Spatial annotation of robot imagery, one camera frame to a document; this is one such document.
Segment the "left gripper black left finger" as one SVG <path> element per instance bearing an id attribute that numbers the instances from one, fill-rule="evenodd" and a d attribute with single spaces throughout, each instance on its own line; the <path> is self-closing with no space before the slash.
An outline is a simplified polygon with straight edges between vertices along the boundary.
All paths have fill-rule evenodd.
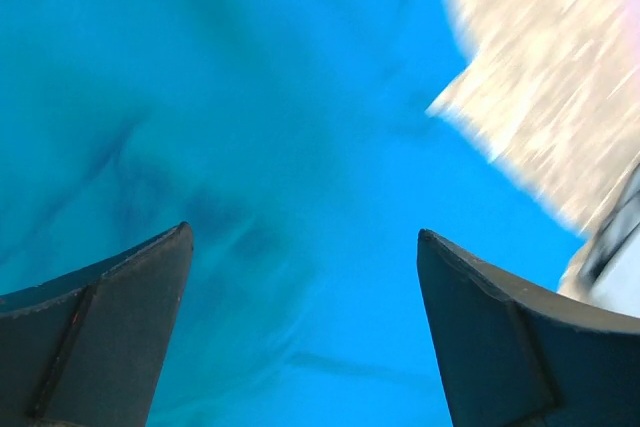
<path id="1" fill-rule="evenodd" d="M 193 255 L 179 225 L 1 298 L 4 426 L 143 426 Z"/>

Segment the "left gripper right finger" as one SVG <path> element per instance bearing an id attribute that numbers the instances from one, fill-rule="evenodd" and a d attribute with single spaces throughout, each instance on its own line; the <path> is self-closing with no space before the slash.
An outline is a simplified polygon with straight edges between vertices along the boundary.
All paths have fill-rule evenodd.
<path id="1" fill-rule="evenodd" d="M 455 426 L 636 426 L 639 321 L 489 264 L 431 230 L 417 271 Z"/>

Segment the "teal blue t-shirt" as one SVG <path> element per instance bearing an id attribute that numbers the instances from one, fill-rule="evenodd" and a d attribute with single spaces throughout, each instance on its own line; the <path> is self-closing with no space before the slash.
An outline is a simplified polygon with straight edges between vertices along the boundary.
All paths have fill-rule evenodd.
<path id="1" fill-rule="evenodd" d="M 1 288 L 180 222 L 153 426 L 447 426 L 431 229 L 547 288 L 582 245 L 427 107 L 444 0 L 1 0 Z"/>

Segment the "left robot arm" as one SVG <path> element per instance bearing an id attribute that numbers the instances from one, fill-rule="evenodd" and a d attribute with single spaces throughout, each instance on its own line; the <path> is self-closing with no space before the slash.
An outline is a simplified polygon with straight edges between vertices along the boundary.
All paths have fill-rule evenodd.
<path id="1" fill-rule="evenodd" d="M 577 301 L 423 229 L 416 260 L 330 230 L 304 253 L 361 269 L 308 309 L 284 237 L 244 205 L 191 218 L 1 299 L 5 426 L 635 426 L 639 212 L 630 184 L 575 282 Z"/>

